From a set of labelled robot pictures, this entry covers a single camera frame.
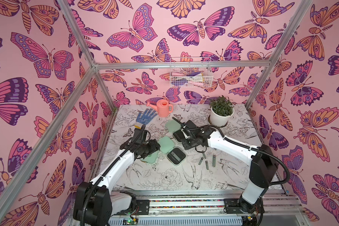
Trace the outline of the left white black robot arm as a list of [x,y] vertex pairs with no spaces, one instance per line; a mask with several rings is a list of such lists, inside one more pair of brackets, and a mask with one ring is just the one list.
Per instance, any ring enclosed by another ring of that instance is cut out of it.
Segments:
[[137,159],[160,150],[156,139],[147,138],[146,126],[135,129],[134,136],[123,143],[118,155],[90,182],[82,182],[77,189],[73,209],[73,219],[81,226],[107,226],[111,216],[136,211],[136,197],[130,192],[111,192],[122,174]]

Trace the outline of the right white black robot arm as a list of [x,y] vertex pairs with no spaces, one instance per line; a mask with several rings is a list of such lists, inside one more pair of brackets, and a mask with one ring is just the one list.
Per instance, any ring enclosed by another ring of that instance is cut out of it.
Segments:
[[180,124],[182,146],[187,150],[198,146],[210,147],[225,152],[250,168],[249,182],[240,198],[224,208],[226,213],[247,215],[264,212],[263,196],[270,186],[287,183],[291,176],[286,164],[275,157],[267,145],[249,145],[226,136],[221,128],[214,125],[196,126],[191,121]]

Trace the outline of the green clipper case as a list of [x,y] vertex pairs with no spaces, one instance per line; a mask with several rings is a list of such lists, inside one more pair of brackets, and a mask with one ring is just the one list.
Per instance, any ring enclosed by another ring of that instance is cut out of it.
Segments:
[[141,159],[142,162],[148,163],[148,164],[154,164],[158,158],[159,151],[156,151],[150,155],[148,155],[146,158]]

